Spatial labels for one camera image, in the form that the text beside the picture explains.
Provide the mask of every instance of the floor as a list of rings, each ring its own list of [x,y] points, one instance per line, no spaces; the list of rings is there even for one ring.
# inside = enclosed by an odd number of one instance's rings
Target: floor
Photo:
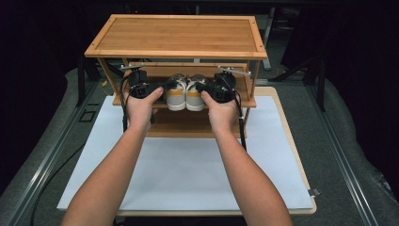
[[[350,113],[334,86],[327,81],[322,112],[314,87],[300,82],[303,74],[267,82],[285,70],[279,61],[289,38],[289,30],[272,32],[267,46],[272,70],[260,69],[258,86],[276,88],[311,188],[322,192],[315,199],[316,213],[293,216],[295,225],[399,225],[399,205],[383,186],[383,176],[364,158]],[[63,218],[56,205],[103,100],[112,93],[110,86],[103,87],[104,76],[99,82],[88,80],[87,98],[76,107],[77,70],[66,77],[64,100],[0,198],[0,225],[30,225],[32,216],[34,225],[59,225]]]

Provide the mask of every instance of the forearm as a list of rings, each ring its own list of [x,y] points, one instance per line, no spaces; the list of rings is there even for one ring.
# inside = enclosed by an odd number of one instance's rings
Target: forearm
[[[73,197],[63,225],[110,225],[132,178],[146,133],[131,126]]]
[[[248,225],[291,225],[282,197],[232,133],[215,133],[231,189]]]

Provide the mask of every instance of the person's right arm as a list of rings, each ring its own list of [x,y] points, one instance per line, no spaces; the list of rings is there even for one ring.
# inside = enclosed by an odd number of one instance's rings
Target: person's right arm
[[[209,107],[217,146],[247,225],[292,225],[288,209],[276,187],[232,133],[237,114],[235,102],[219,104],[205,91],[201,96]]]

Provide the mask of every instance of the hand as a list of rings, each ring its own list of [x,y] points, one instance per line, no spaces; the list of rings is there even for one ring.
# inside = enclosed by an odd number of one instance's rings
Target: hand
[[[146,132],[149,131],[151,115],[158,110],[152,109],[152,104],[162,96],[163,92],[163,88],[158,88],[144,99],[134,98],[128,92],[124,92],[123,99],[128,100],[126,111],[130,125],[139,126]]]
[[[209,121],[212,125],[212,131],[217,133],[231,132],[232,125],[237,117],[237,105],[234,100],[219,104],[203,91],[201,97],[204,103],[209,107]]]

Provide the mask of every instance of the shoe rack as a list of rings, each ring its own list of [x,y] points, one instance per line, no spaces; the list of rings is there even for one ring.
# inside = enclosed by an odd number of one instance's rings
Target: shoe rack
[[[262,60],[267,58],[255,18],[252,16],[201,16],[201,15],[111,15],[103,29],[85,52],[86,57],[96,57],[111,84],[115,99],[120,105],[120,87],[106,60],[121,58],[124,66],[142,62],[129,59],[164,59],[170,62],[144,62],[141,70],[147,72],[148,82],[166,81],[175,73],[187,76],[200,73],[210,80],[217,67],[234,68],[248,72],[255,61],[251,76],[233,73],[235,89],[240,92],[245,121],[250,109],[256,107],[254,90]],[[175,62],[190,59],[192,62]],[[206,63],[207,59],[220,59],[220,63]],[[187,109],[170,111],[166,102],[155,104],[158,113],[149,137],[213,137],[208,120],[208,110],[194,112]],[[239,137],[238,120],[234,133]]]

